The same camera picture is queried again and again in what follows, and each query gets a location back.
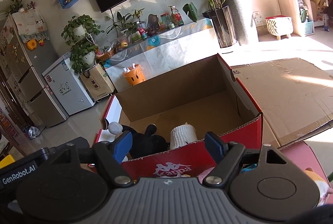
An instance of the black plush toy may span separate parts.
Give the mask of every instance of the black plush toy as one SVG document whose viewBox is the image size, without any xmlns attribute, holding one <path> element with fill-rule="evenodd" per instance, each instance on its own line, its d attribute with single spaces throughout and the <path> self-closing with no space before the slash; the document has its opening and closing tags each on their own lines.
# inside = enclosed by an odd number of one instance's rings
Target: black plush toy
<svg viewBox="0 0 333 224">
<path fill-rule="evenodd" d="M 170 143 L 166 142 L 164 137 L 154 135 L 157 131 L 157 127 L 154 124 L 148 125 L 144 134 L 136 132 L 135 129 L 127 125 L 116 122 L 110 123 L 108 130 L 114 135 L 124 131 L 130 131 L 132 133 L 133 145 L 129 153 L 133 159 L 165 152 L 170 146 Z"/>
</svg>

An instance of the tile floor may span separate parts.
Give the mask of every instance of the tile floor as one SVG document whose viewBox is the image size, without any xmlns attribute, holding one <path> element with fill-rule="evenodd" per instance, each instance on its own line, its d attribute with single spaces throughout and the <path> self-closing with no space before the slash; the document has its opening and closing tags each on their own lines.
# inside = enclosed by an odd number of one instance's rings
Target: tile floor
<svg viewBox="0 0 333 224">
<path fill-rule="evenodd" d="M 258 63 L 283 58 L 300 57 L 309 61 L 322 70 L 333 75 L 333 29 L 325 32 L 316 28 L 316 34 L 309 37 L 293 35 L 290 39 L 276 41 L 271 35 L 260 37 L 259 43 L 246 46 L 234 46 L 234 52 L 222 54 L 230 66 Z M 90 144 L 93 143 L 96 133 L 100 129 L 99 115 L 101 114 L 107 98 L 94 107 L 71 116 L 67 121 L 45 129 L 39 137 L 28 140 L 19 136 L 18 141 L 26 153 L 34 152 L 42 147 L 53 147 L 69 140 L 82 136 Z M 314 149 L 326 174 L 333 171 L 333 130 L 309 139 L 308 144 Z M 13 150 L 16 159 L 22 157 Z"/>
</svg>

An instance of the kappa logo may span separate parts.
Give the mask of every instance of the kappa logo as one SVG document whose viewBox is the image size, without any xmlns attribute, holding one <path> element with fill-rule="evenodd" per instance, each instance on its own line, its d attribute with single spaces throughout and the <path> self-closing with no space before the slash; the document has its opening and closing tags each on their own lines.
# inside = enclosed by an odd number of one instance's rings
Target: kappa logo
<svg viewBox="0 0 333 224">
<path fill-rule="evenodd" d="M 159 177 L 162 176 L 173 176 L 178 174 L 183 174 L 186 171 L 192 170 L 191 165 L 183 165 L 183 164 L 173 164 L 171 162 L 166 162 L 166 166 L 162 164 L 157 164 L 154 174 Z"/>
</svg>

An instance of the refrigerator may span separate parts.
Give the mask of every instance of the refrigerator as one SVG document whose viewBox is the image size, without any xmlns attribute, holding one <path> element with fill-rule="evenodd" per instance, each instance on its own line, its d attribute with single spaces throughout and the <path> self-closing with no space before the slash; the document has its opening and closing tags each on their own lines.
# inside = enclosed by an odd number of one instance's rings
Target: refrigerator
<svg viewBox="0 0 333 224">
<path fill-rule="evenodd" d="M 29 105 L 47 127 L 67 120 L 69 114 L 42 76 L 42 73 L 59 57 L 51 42 L 44 40 L 43 45 L 37 44 L 34 50 L 29 50 L 21 41 L 12 15 L 7 18 L 4 30 L 7 40 L 5 57 Z"/>
<path fill-rule="evenodd" d="M 95 102 L 72 69 L 70 55 L 67 52 L 56 60 L 43 72 L 43 77 L 67 113 L 72 115 L 91 108 Z"/>
</svg>

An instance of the black flower pot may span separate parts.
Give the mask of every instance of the black flower pot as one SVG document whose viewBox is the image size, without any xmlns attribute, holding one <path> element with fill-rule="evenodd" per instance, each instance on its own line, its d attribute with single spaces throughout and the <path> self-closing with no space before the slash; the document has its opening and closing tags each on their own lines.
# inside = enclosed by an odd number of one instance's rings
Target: black flower pot
<svg viewBox="0 0 333 224">
<path fill-rule="evenodd" d="M 237 38 L 229 6 L 204 12 L 203 16 L 212 20 L 220 47 L 231 47 L 236 44 Z"/>
</svg>

